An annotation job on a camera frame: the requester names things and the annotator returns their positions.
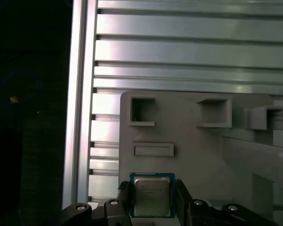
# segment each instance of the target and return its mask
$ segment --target silver metal surface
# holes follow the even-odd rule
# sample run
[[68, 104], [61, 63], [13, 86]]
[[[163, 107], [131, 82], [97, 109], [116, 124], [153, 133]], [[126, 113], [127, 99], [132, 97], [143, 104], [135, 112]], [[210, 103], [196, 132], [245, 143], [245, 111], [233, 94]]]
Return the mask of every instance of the silver metal surface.
[[170, 178], [134, 177], [134, 215], [170, 216]]
[[98, 40], [96, 41], [95, 59], [98, 61], [283, 68], [283, 46]]
[[102, 9], [133, 9], [145, 11], [162, 12], [209, 12], [209, 13], [230, 13], [247, 15], [282, 15], [282, 4], [260, 4], [255, 1], [222, 1], [212, 2], [148, 2], [148, 1], [115, 1], [100, 0], [99, 8]]
[[198, 206], [203, 204], [203, 202], [200, 201], [200, 200], [196, 200], [194, 203], [195, 203], [196, 205], [198, 205]]
[[62, 209], [76, 202], [86, 1], [73, 3]]
[[89, 176], [89, 193], [90, 197], [116, 198], [118, 188], [118, 177], [115, 176]]
[[[228, 67], [207, 67], [193, 65], [164, 65], [164, 67], [159, 67], [159, 65], [154, 67], [147, 64], [141, 65], [140, 67], [138, 67], [138, 65], [96, 66], [94, 68], [94, 77], [110, 79], [147, 79], [150, 81], [213, 81], [248, 83], [249, 85], [252, 83], [283, 85], [282, 70], [267, 71], [259, 69], [233, 69]], [[109, 97], [110, 95], [106, 94], [106, 96], [102, 96], [101, 100], [98, 101], [107, 101], [110, 103], [111, 100]]]
[[97, 34], [283, 42], [283, 21], [103, 14], [98, 15]]
[[283, 86], [206, 81], [94, 79], [94, 87], [283, 95]]
[[88, 200], [88, 178], [90, 157], [90, 119], [92, 104], [92, 87], [94, 73], [94, 43], [96, 36], [98, 1], [88, 0], [86, 20], [86, 42], [83, 71], [83, 94], [81, 109], [80, 154], [78, 169], [77, 201]]
[[90, 169], [93, 170], [115, 170], [118, 171], [118, 160], [90, 159]]
[[93, 94], [92, 114], [119, 115], [120, 94]]
[[84, 207], [84, 206], [78, 206], [76, 209], [77, 210], [84, 210], [86, 207]]
[[92, 147], [90, 149], [90, 157], [91, 158], [118, 159], [118, 149]]
[[118, 143], [119, 121], [92, 121], [91, 141]]
[[[95, 182], [89, 182], [89, 195], [115, 197], [111, 194], [116, 189], [109, 186], [111, 178], [106, 175], [117, 175], [117, 118], [122, 91], [158, 89], [283, 95], [283, 4], [238, 1], [220, 4], [220, 1], [100, 0], [98, 21], [96, 7], [91, 7], [97, 1], [88, 1], [82, 121], [75, 127], [67, 126], [65, 169], [72, 170], [64, 174], [64, 184], [68, 181], [65, 185], [79, 175], [79, 201], [87, 202], [90, 168], [97, 175], [90, 177]], [[95, 33], [100, 35], [96, 44]], [[71, 65], [70, 71], [80, 72]], [[69, 87], [77, 84], [75, 89], [80, 91], [80, 81], [76, 83], [70, 78], [69, 84]], [[100, 89], [105, 93], [92, 95]], [[76, 91], [69, 89], [77, 97], [76, 100], [68, 97], [69, 112], [75, 112], [74, 105], [69, 103], [80, 101], [80, 92]], [[77, 121], [79, 115], [74, 115], [68, 120]], [[69, 136], [71, 130], [76, 130], [77, 135], [81, 130], [82, 134], [78, 173], [75, 172], [78, 148], [67, 154], [73, 150], [71, 143], [77, 137]], [[90, 141], [95, 148], [90, 148]], [[72, 185], [64, 186], [63, 203], [65, 196], [71, 197], [67, 194], [76, 193], [76, 183]]]
[[238, 210], [238, 208], [236, 206], [229, 206], [228, 207], [231, 211], [236, 211]]

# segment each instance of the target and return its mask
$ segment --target rectangular protrusion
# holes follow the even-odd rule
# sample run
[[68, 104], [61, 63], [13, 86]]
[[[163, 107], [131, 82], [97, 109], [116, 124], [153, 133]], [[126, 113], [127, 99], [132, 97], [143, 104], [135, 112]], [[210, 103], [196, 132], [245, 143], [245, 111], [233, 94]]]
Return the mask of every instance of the rectangular protrusion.
[[248, 129], [283, 130], [283, 106], [261, 106], [246, 111]]
[[135, 156], [174, 157], [174, 144], [171, 143], [133, 143]]
[[199, 127], [232, 127], [232, 100], [230, 98], [205, 98], [198, 103]]

